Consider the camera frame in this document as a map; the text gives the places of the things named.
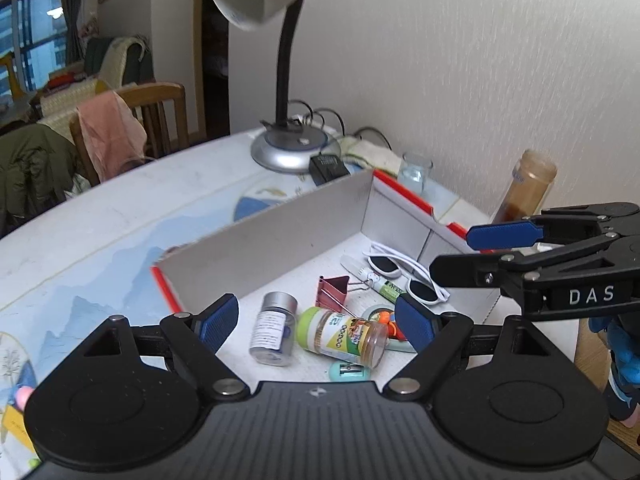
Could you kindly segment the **blue gloved right hand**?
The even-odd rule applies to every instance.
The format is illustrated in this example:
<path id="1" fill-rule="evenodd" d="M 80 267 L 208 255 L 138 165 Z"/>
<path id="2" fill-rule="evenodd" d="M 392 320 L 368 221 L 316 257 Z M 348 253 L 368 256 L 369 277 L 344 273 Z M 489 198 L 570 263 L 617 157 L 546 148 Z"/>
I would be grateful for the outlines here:
<path id="1" fill-rule="evenodd" d="M 610 417 L 634 428 L 639 423 L 639 338 L 625 330 L 618 316 L 590 318 L 588 326 L 603 337 L 611 358 L 603 391 Z"/>

